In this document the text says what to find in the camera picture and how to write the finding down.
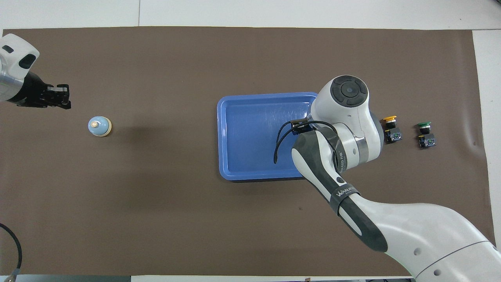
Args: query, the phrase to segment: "blue tray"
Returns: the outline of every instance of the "blue tray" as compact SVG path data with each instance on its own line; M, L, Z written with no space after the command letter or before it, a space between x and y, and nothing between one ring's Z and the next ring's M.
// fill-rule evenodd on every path
M306 117L313 92L226 96L217 104L219 172L227 180L301 177L291 156L297 136L289 134L273 152L280 126Z

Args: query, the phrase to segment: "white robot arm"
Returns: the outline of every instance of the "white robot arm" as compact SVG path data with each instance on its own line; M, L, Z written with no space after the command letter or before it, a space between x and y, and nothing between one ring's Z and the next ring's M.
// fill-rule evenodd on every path
M54 87L30 71L39 55L35 47L14 34L0 38L0 101L23 107L71 108L67 84Z
M369 91L339 76L311 106L315 130L292 148L299 172L368 247L402 264L417 282L501 281L501 254L457 212L432 204L384 204L364 199L340 176L379 156L383 132L369 111Z

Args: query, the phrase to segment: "brown mat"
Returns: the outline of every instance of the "brown mat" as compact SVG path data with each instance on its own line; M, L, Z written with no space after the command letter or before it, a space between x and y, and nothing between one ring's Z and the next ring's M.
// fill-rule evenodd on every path
M23 273L408 275L367 248L305 180L218 171L227 95L318 92L351 74L404 140L344 174L364 197L450 207L494 239L470 31L141 27L6 30L70 85L71 110L0 104L0 222ZM92 136L104 115L114 132ZM414 125L438 145L420 150ZM1 236L1 272L16 251Z

